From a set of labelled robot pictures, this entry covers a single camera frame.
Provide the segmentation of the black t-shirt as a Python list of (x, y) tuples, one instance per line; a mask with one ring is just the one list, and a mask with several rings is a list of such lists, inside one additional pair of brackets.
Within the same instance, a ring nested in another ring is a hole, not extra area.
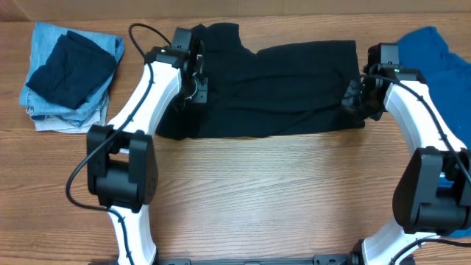
[(268, 137), (362, 128), (341, 106), (359, 81), (356, 43), (326, 40), (246, 49), (237, 24), (192, 29), (205, 47), (208, 78), (204, 104), (169, 107), (159, 136), (185, 138)]

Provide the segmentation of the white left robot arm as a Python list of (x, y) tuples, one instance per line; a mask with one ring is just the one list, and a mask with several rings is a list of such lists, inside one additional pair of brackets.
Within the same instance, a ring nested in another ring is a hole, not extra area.
[(88, 189), (113, 223), (117, 264), (158, 263), (149, 220), (158, 183), (153, 138), (167, 108), (182, 110), (206, 83), (202, 42), (189, 29), (176, 29), (167, 46), (144, 59), (142, 78), (125, 106), (87, 134)]

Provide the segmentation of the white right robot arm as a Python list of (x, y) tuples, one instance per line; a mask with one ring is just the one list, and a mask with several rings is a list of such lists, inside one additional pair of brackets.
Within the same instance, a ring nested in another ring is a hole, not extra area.
[(470, 150), (434, 106), (422, 73), (400, 64), (393, 43), (368, 50), (361, 82), (351, 82), (342, 107), (358, 121), (388, 112), (411, 159), (394, 190), (393, 217), (344, 255), (317, 255), (317, 264), (414, 264), (426, 243), (470, 247), (448, 237), (470, 228)]

